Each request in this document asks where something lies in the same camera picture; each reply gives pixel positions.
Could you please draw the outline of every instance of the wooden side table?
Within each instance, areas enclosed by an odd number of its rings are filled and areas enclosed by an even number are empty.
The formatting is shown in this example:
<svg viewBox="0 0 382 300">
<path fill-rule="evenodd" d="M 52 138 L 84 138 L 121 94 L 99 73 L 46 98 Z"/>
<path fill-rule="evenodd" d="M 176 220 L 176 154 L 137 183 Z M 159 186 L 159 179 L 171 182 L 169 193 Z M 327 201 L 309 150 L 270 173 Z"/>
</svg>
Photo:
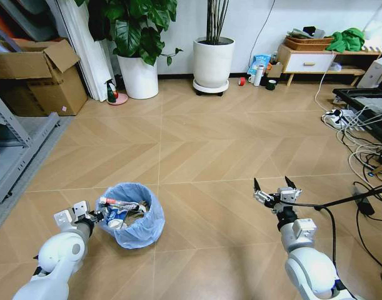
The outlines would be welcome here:
<svg viewBox="0 0 382 300">
<path fill-rule="evenodd" d="M 333 60 L 342 65 L 342 70 L 327 71 L 327 74 L 354 75 L 351 83 L 354 86 L 371 63 L 381 56 L 382 52 L 378 51 L 299 51 L 283 44 L 278 48 L 278 61 L 284 66 L 283 73 L 290 74 L 287 86 L 291 85 L 295 74 L 324 74 Z"/>
</svg>

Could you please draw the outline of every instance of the wicker basket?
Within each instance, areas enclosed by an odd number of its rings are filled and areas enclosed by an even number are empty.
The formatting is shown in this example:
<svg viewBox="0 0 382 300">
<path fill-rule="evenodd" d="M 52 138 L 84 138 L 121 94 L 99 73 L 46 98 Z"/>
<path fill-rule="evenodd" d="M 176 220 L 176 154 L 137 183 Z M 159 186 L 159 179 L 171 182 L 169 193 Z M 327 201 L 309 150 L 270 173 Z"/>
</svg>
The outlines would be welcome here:
<svg viewBox="0 0 382 300">
<path fill-rule="evenodd" d="M 328 45 L 331 44 L 331 42 L 327 44 L 306 44 L 306 43 L 294 42 L 290 40 L 288 37 L 286 37 L 284 40 L 284 44 L 293 50 L 322 51 L 322 50 L 325 50 L 328 47 Z"/>
<path fill-rule="evenodd" d="M 324 39 L 297 39 L 291 36 L 286 36 L 285 38 L 298 44 L 331 44 L 334 39 L 333 37 L 326 37 Z"/>
</svg>

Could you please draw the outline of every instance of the drawer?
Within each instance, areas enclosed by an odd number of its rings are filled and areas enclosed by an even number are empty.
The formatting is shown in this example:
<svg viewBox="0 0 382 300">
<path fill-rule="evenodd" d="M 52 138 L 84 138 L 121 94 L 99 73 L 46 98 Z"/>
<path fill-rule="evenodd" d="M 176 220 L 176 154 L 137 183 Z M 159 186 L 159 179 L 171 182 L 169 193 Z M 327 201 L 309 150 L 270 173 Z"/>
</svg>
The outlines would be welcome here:
<svg viewBox="0 0 382 300">
<path fill-rule="evenodd" d="M 325 72 L 334 56 L 334 54 L 291 54 L 285 72 Z"/>
</svg>

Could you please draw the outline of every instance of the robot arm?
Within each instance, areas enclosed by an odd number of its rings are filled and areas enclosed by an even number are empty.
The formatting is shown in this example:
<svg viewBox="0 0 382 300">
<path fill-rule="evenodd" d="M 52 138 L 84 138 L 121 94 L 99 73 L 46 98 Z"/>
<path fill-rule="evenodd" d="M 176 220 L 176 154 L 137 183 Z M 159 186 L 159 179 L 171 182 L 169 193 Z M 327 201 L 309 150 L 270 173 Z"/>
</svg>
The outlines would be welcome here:
<svg viewBox="0 0 382 300">
<path fill-rule="evenodd" d="M 342 284 L 330 258 L 314 249 L 315 223 L 312 219 L 298 219 L 290 205 L 296 202 L 302 190 L 287 177 L 285 180 L 288 187 L 267 194 L 254 179 L 254 198 L 277 215 L 281 241 L 288 253 L 285 270 L 289 279 L 304 300 L 355 299 Z"/>
<path fill-rule="evenodd" d="M 68 281 L 83 264 L 94 224 L 105 215 L 106 211 L 89 211 L 86 201 L 55 214 L 54 220 L 62 232 L 43 244 L 34 275 L 13 300 L 46 300 L 51 295 L 56 300 L 67 300 Z"/>
</svg>

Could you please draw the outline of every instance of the table leg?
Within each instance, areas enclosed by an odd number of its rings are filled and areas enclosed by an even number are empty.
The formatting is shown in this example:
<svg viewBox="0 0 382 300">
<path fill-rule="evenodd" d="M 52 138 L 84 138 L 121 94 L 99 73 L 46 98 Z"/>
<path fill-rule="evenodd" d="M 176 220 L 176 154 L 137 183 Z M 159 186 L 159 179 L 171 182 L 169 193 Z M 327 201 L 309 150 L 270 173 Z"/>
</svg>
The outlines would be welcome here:
<svg viewBox="0 0 382 300">
<path fill-rule="evenodd" d="M 355 76 L 355 77 L 354 77 L 354 79 L 353 79 L 353 81 L 352 81 L 352 83 L 351 83 L 351 86 L 354 86 L 354 85 L 356 84 L 356 82 L 358 82 L 359 77 L 360 77 L 360 76 Z"/>
<path fill-rule="evenodd" d="M 291 75 L 289 75 L 289 78 L 288 78 L 288 82 L 286 83 L 286 86 L 290 86 L 290 85 L 291 85 L 291 82 L 292 82 L 293 76 L 294 76 L 294 74 L 293 74 L 293 73 L 292 73 Z"/>
</svg>

